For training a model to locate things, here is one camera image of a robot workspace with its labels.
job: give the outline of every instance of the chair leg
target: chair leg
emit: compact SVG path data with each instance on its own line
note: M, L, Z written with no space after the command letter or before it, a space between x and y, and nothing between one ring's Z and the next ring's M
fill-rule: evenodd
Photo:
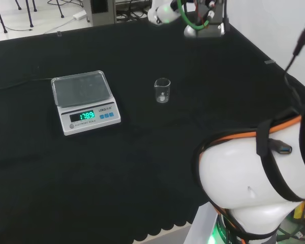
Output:
M59 1L58 1L58 0L56 0L56 3L57 3L57 6L59 7L59 10L60 10L60 13L61 13L61 18L64 18L63 14L62 14L62 11L61 11L61 8L60 8Z
M8 33L8 31L6 30L4 21L3 21L2 18L1 18L1 14L0 14L0 22L1 22L1 24L2 24L2 28L4 29L4 33Z
M27 6L27 12L28 12L28 17L29 17L30 25L31 25L31 27L34 27L34 26L33 26L33 23L32 23L31 12L30 12L30 10L29 10L28 0L26 0L26 6Z
M33 0L33 7L34 7L34 12L37 12L36 6L35 6L35 0Z
M15 1L16 1L17 6L18 6L18 10L21 10L21 7L20 7L18 1L17 0L15 0Z

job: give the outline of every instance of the small glass beaker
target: small glass beaker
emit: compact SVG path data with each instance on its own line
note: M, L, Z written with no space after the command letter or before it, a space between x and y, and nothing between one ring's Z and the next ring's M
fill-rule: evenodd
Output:
M169 91L170 91L171 82L166 78L159 78L156 80L154 88L156 101L159 103L167 103L169 100Z

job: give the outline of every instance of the black tablecloth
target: black tablecloth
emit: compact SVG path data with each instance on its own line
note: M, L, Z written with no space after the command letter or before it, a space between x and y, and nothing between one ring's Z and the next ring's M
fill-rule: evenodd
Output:
M192 222L206 202L191 172L197 145L289 99L282 70L235 29L183 30L133 22L0 42L0 86L102 70L122 117L66 137L49 81L0 91L0 243L128 244ZM163 105L160 77L171 80Z

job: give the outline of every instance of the power adapter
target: power adapter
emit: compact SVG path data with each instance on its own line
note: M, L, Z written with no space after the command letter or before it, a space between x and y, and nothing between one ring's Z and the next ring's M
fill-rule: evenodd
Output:
M84 10L73 15L73 17L76 20L81 20L81 19L85 18L86 16L87 16L87 14L86 14L86 11L84 11Z

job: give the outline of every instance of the digital display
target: digital display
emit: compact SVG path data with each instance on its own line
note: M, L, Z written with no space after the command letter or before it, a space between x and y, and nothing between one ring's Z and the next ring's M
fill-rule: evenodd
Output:
M90 111L75 113L70 115L71 122L80 121L88 118L95 118L94 111L90 110Z

